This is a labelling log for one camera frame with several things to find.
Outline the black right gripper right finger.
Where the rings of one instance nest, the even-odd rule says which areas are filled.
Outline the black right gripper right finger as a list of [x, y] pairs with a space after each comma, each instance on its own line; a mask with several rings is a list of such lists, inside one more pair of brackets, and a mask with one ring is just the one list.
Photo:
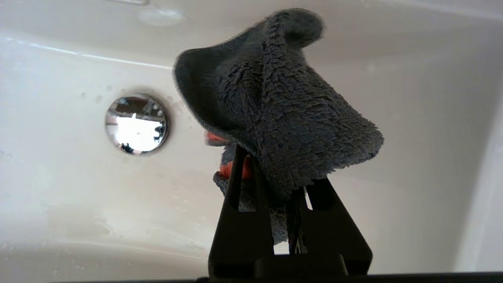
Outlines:
[[294, 190], [287, 203], [289, 253], [331, 273], [366, 275], [373, 253], [330, 181]]

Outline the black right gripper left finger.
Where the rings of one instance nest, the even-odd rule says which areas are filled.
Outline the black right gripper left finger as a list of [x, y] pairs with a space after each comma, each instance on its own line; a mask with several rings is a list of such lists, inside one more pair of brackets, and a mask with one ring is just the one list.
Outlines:
[[262, 171], [255, 157], [252, 165], [252, 195], [255, 211], [240, 212], [244, 162], [248, 152], [236, 146], [228, 189], [208, 258], [210, 277], [254, 277], [255, 262], [273, 255], [269, 200]]

